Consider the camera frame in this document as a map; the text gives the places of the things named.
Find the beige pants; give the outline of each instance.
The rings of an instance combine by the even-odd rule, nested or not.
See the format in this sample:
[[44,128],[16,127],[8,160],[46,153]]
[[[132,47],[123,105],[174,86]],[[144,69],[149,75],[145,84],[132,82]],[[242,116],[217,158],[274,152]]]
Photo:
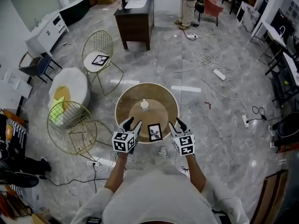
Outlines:
[[179,16],[179,21],[183,23],[183,26],[190,26],[191,21],[194,16],[194,10],[195,10],[195,1],[187,1],[187,0],[181,0],[181,11]]

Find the gold wire chair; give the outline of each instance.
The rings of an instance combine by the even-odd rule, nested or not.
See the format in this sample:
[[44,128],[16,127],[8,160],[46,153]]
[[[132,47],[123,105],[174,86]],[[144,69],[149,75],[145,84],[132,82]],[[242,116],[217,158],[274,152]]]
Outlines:
[[82,154],[88,153],[95,142],[110,146],[97,140],[97,123],[105,127],[112,136],[107,126],[99,120],[93,120],[91,113],[84,106],[74,101],[63,101],[50,110],[47,129],[51,140],[61,151],[83,156]]
[[[97,55],[105,55],[108,56],[109,59],[103,64],[103,66],[93,65],[92,62],[94,61]],[[93,34],[91,34],[89,38],[86,40],[82,50],[82,64],[86,69],[87,76],[89,76],[88,75],[89,72],[95,74],[94,78],[91,81],[91,84],[97,77],[104,96],[114,91],[123,78],[123,71],[111,61],[112,55],[113,55],[112,37],[108,32],[103,30],[96,31]],[[102,83],[100,81],[99,74],[101,71],[108,68],[110,64],[114,65],[117,69],[119,69],[122,72],[122,75],[119,80],[119,83],[111,91],[105,93]]]

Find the black picture frame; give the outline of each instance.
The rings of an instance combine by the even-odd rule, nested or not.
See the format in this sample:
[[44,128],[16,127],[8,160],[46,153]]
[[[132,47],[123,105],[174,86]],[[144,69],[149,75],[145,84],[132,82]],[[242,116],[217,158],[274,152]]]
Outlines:
[[[153,126],[158,126],[159,127],[159,132],[160,132],[160,138],[154,139],[154,140],[151,138],[151,133],[150,133],[150,128],[153,127]],[[156,142],[156,141],[159,141],[159,140],[163,140],[161,126],[160,126],[159,123],[158,124],[153,124],[153,125],[148,125],[148,131],[149,131],[149,140],[151,142]]]
[[[95,60],[98,59],[98,57],[105,57],[105,59],[102,60],[103,64],[99,64],[99,63],[96,63],[96,62],[95,62]],[[105,55],[97,55],[97,56],[95,57],[95,59],[93,60],[92,64],[93,64],[93,65],[103,66],[103,65],[106,63],[106,61],[107,61],[108,59],[109,59],[109,56],[105,56]]]

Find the framed picture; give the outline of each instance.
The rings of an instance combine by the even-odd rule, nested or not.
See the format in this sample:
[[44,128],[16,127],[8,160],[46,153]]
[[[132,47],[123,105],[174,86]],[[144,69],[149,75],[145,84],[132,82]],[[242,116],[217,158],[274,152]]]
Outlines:
[[92,64],[103,66],[108,59],[108,56],[97,55],[97,57],[93,60]]
[[160,124],[148,125],[149,140],[151,142],[162,140],[162,131]]

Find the wooden round table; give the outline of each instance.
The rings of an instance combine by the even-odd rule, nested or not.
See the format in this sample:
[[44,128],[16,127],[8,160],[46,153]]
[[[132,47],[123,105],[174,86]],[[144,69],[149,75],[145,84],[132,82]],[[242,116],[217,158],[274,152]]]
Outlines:
[[152,143],[148,125],[160,124],[162,138],[170,134],[168,122],[176,125],[179,117],[178,103],[173,94],[165,87],[154,83],[141,83],[127,89],[117,101],[115,120],[117,125],[127,118],[134,117],[131,129],[142,121],[137,140]]

